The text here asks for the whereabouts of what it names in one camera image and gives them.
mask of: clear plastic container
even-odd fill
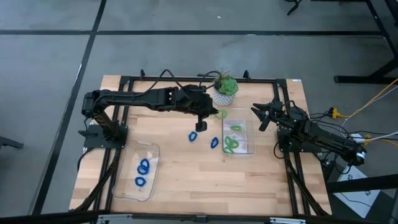
[[[253,112],[246,108],[229,108],[223,119],[223,152],[229,155],[254,154],[256,137],[254,135]]]
[[[140,175],[137,171],[143,159],[149,161],[149,171],[146,175]],[[113,195],[117,198],[134,199],[140,202],[148,200],[152,196],[159,161],[160,148],[158,145],[148,142],[129,142],[128,147],[122,151]],[[137,186],[136,177],[143,177],[146,180],[145,185]]]

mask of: gray floor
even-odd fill
[[[0,1],[0,29],[91,29],[100,0]],[[398,29],[384,5],[377,11],[398,44]],[[282,0],[166,0],[107,2],[101,30],[376,30],[364,4]],[[87,36],[0,36],[0,135],[25,143],[0,151],[0,216],[25,215],[68,100]],[[380,39],[255,36],[98,36],[76,101],[44,212],[68,209],[81,154],[83,95],[103,75],[158,75],[169,68],[190,76],[227,67],[240,77],[302,79],[312,113],[334,106],[345,114],[364,105],[384,85],[338,85],[334,75],[368,75],[392,58]],[[349,131],[393,132],[398,119],[393,92],[352,118]],[[396,147],[371,144],[368,176],[398,172]]]

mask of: wooden table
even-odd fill
[[[101,89],[118,90],[120,76],[105,75]],[[153,82],[134,82],[133,91],[145,91]],[[156,88],[175,86],[159,82]],[[297,106],[307,109],[300,80],[287,80],[289,97]],[[253,103],[268,103],[274,97],[271,84],[240,83],[235,100],[228,107],[250,108]],[[113,107],[106,112],[111,117]],[[211,140],[222,139],[221,121],[207,118],[208,130],[200,133],[194,143],[188,135],[195,129],[196,116],[177,112],[156,112],[143,107],[130,107],[127,125],[128,143],[153,142],[160,147],[160,164],[153,196],[146,202],[113,197],[112,212],[173,213],[207,215],[291,215],[289,190],[284,161],[273,155],[276,125],[258,131],[254,120],[256,153],[232,157],[221,146],[210,148]],[[70,208],[82,203],[98,182],[104,149],[95,149],[81,162]],[[311,153],[301,153],[305,183],[324,210],[331,213],[319,161]],[[104,208],[108,186],[104,187],[100,208]],[[296,186],[300,213],[302,200]]]

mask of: white plant pot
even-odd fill
[[[234,101],[235,93],[231,96],[227,96],[224,94],[219,93],[216,88],[214,89],[214,102],[219,106],[228,106]]]

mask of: white cable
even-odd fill
[[[379,137],[372,138],[372,139],[366,139],[365,141],[373,141],[373,140],[377,140],[377,139],[380,139],[380,138],[386,138],[386,137],[389,137],[389,136],[393,136],[393,135],[395,135],[395,134],[398,134],[398,131],[396,131],[396,132],[394,132],[394,133],[391,133],[391,134],[387,134],[387,135],[385,135],[385,136],[379,136]]]
[[[357,111],[365,109],[367,106],[369,106],[369,105],[371,105],[372,103],[376,102],[377,100],[380,100],[381,98],[385,97],[387,94],[389,94],[390,92],[394,91],[396,88],[398,88],[398,86],[395,86],[393,89],[391,89],[390,91],[388,91],[388,92],[385,93],[384,95],[382,95],[382,96],[380,96],[379,98],[373,100],[370,104],[368,104],[368,105],[366,105],[366,106],[364,106],[364,107],[362,107],[362,108],[356,110],[351,116],[349,116],[348,118],[346,118],[346,119],[344,120],[343,124],[341,125],[340,133],[345,137],[345,135],[341,132],[341,129],[342,129],[342,127],[344,126],[344,124],[348,121],[348,119],[350,119],[352,116],[354,116],[354,115],[356,114]],[[372,140],[376,140],[376,139],[379,139],[379,138],[385,138],[385,137],[387,137],[387,136],[380,136],[380,137],[377,137],[377,138],[374,138],[374,139],[367,139],[367,140],[365,140],[365,141],[372,141]]]

